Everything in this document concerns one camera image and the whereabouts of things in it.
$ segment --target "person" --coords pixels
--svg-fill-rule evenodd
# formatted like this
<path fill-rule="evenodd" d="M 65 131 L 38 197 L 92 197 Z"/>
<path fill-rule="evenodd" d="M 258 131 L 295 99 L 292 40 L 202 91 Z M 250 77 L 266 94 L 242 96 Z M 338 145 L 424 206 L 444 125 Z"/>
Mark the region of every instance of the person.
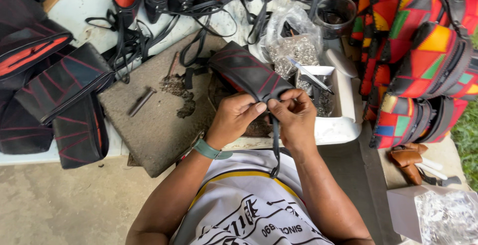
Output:
<path fill-rule="evenodd" d="M 212 160 L 194 149 L 146 200 L 126 244 L 374 244 L 317 151 L 312 101 L 302 89 L 280 99 L 267 105 L 246 93 L 223 99 L 204 138 L 221 150 L 268 107 L 292 155 L 281 154 L 276 179 L 269 175 L 277 164 L 272 151 L 235 151 Z"/>

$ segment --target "brown leather pouch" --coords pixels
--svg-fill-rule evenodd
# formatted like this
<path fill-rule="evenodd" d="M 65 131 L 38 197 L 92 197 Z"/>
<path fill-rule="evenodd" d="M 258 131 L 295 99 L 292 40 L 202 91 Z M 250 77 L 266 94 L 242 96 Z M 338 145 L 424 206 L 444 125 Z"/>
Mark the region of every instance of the brown leather pouch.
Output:
<path fill-rule="evenodd" d="M 415 163 L 423 161 L 420 153 L 427 149 L 422 144 L 409 144 L 405 147 L 398 147 L 398 149 L 391 151 L 388 156 L 390 162 L 400 168 L 414 185 L 421 185 L 421 176 L 417 167 L 415 167 Z"/>

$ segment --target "pen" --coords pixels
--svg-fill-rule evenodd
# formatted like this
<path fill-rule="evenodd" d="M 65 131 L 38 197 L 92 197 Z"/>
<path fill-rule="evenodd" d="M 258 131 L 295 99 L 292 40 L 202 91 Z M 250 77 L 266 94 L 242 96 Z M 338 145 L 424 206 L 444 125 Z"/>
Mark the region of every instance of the pen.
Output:
<path fill-rule="evenodd" d="M 335 95 L 332 90 L 330 90 L 324 83 L 322 83 L 319 79 L 317 79 L 317 77 L 315 77 L 313 74 L 311 74 L 310 72 L 308 72 L 306 69 L 304 69 L 304 67 L 302 67 L 302 65 L 300 63 L 298 63 L 297 61 L 295 61 L 293 58 L 291 58 L 290 56 L 286 56 L 286 58 L 294 65 L 296 66 L 300 71 L 301 73 L 304 73 L 305 75 L 307 75 L 308 77 L 310 77 L 315 83 L 317 83 L 318 85 L 320 85 L 323 89 L 325 89 L 327 92 L 331 93 L 332 95 Z"/>

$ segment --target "hand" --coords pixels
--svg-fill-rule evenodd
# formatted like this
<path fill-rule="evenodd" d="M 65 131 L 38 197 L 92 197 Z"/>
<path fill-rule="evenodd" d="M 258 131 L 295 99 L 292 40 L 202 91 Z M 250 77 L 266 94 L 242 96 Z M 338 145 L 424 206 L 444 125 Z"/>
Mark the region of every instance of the hand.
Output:
<path fill-rule="evenodd" d="M 290 89 L 281 95 L 282 102 L 271 99 L 267 107 L 281 122 L 281 140 L 292 153 L 315 147 L 314 125 L 317 110 L 302 89 Z"/>
<path fill-rule="evenodd" d="M 206 143 L 216 150 L 221 150 L 241 137 L 247 126 L 267 108 L 265 103 L 255 102 L 254 98 L 245 92 L 224 98 L 207 131 Z"/>

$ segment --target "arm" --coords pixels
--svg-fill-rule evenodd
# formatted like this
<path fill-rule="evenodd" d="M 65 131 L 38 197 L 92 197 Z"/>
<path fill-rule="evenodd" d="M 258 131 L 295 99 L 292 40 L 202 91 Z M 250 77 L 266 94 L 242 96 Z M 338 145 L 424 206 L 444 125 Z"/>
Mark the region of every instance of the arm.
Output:
<path fill-rule="evenodd" d="M 206 143 L 221 150 L 239 138 L 247 126 L 263 113 L 266 104 L 253 104 L 248 94 L 236 94 L 221 101 L 216 117 L 207 132 Z M 193 202 L 211 164 L 193 150 L 151 193 L 133 222 L 127 245 L 168 244 Z"/>
<path fill-rule="evenodd" d="M 270 100 L 268 107 L 281 122 L 281 139 L 296 162 L 303 198 L 314 224 L 340 244 L 374 244 L 360 214 L 338 186 L 319 155 L 314 139 L 317 111 L 302 89 Z"/>

